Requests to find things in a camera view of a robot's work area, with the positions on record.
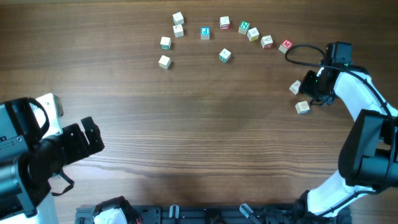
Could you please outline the wooden block with picture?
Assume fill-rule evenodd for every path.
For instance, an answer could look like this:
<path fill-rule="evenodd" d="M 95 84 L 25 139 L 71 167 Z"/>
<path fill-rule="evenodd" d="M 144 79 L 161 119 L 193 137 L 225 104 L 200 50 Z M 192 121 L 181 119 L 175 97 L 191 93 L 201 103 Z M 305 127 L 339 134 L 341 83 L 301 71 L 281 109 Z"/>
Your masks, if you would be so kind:
<path fill-rule="evenodd" d="M 295 81 L 290 87 L 289 90 L 294 94 L 297 95 L 299 93 L 301 86 L 301 82 L 299 80 Z"/>

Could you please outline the red letter U block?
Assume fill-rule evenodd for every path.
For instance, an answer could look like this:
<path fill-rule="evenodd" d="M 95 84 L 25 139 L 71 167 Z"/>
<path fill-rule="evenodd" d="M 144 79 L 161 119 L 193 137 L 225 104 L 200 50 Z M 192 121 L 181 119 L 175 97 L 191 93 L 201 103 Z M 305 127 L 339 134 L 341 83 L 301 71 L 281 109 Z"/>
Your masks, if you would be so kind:
<path fill-rule="evenodd" d="M 310 111 L 310 106 L 307 101 L 301 101 L 295 105 L 295 109 L 298 114 L 304 114 Z"/>

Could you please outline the wooden block green letter side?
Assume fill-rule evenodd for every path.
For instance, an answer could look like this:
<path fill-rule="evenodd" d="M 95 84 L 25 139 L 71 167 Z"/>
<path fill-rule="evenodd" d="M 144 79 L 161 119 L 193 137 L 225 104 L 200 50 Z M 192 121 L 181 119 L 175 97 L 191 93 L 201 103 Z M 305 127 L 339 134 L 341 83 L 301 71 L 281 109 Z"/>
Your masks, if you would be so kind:
<path fill-rule="evenodd" d="M 219 59 L 223 63 L 227 63 L 227 61 L 231 58 L 231 52 L 227 49 L 223 49 L 219 54 Z"/>

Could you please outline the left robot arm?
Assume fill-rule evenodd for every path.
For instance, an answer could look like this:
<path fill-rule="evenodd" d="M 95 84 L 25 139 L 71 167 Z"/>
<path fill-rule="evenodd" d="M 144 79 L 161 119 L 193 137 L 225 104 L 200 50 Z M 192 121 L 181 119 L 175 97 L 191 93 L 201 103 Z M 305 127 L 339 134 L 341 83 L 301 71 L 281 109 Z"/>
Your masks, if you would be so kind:
<path fill-rule="evenodd" d="M 45 111 L 34 98 L 1 103 L 1 223 L 58 223 L 49 179 L 62 177 L 68 192 L 63 168 L 104 149 L 92 117 L 49 134 L 56 119 L 44 113 L 40 124 L 34 107 Z"/>

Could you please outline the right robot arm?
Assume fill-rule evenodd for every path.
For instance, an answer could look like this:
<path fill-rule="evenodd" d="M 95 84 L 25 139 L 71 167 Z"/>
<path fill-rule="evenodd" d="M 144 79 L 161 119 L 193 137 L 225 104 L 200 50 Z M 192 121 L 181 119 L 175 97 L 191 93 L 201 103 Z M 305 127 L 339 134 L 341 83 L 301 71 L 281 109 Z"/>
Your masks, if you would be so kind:
<path fill-rule="evenodd" d="M 337 171 L 297 202 L 296 214 L 307 220 L 330 220 L 360 197 L 397 187 L 397 110 L 374 87 L 369 72 L 353 65 L 350 43 L 329 43 L 321 54 L 319 70 L 307 72 L 299 92 L 311 97 L 311 105 L 341 99 L 354 125 Z"/>

